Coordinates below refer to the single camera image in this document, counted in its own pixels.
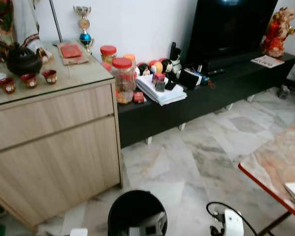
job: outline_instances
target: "cabinet door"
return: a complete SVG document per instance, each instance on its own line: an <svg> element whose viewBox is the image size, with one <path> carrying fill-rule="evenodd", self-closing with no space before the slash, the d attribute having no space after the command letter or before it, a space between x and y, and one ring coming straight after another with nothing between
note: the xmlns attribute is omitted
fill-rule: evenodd
<svg viewBox="0 0 295 236"><path fill-rule="evenodd" d="M119 182L114 117L0 153L0 198L31 225Z"/></svg>

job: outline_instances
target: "tv cabinet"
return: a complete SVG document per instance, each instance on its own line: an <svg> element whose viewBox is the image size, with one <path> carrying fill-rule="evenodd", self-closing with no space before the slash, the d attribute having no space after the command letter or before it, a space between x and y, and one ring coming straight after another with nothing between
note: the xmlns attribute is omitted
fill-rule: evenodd
<svg viewBox="0 0 295 236"><path fill-rule="evenodd" d="M285 53L285 63L272 69L246 61L225 68L211 80L216 89L198 86L187 90L182 101L160 106L151 101L118 106L121 147L144 140L167 129L214 112L231 103L274 86L280 86L295 64L295 56Z"/></svg>

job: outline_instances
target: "wooden table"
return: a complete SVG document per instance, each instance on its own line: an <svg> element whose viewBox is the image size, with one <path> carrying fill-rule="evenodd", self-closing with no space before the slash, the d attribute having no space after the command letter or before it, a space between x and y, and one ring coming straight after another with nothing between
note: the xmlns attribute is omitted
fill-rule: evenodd
<svg viewBox="0 0 295 236"><path fill-rule="evenodd" d="M291 214L295 215L295 201L284 184L295 181L295 125L273 141L261 146L238 167L288 211L258 233L269 233Z"/></svg>
<svg viewBox="0 0 295 236"><path fill-rule="evenodd" d="M0 204L31 228L120 184L122 164L114 77L91 55L64 66L56 47L41 71L58 81L28 89L4 63L16 91L0 89Z"/></svg>

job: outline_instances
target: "red lion figurine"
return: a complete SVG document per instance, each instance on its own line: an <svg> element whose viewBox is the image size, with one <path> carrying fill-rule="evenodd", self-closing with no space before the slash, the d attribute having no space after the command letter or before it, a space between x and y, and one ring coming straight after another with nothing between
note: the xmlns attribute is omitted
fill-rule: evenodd
<svg viewBox="0 0 295 236"><path fill-rule="evenodd" d="M278 58L284 54L284 41L290 34L295 33L295 29L290 26L290 22L295 18L295 10L291 8L281 8L273 15L269 27L266 31L266 39L263 42L263 53Z"/></svg>

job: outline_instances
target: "tv screen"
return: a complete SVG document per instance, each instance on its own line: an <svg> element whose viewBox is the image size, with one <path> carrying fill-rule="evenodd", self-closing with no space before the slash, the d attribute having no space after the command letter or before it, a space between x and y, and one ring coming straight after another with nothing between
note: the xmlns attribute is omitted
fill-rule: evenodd
<svg viewBox="0 0 295 236"><path fill-rule="evenodd" d="M198 0L189 63L258 49L277 0Z"/></svg>

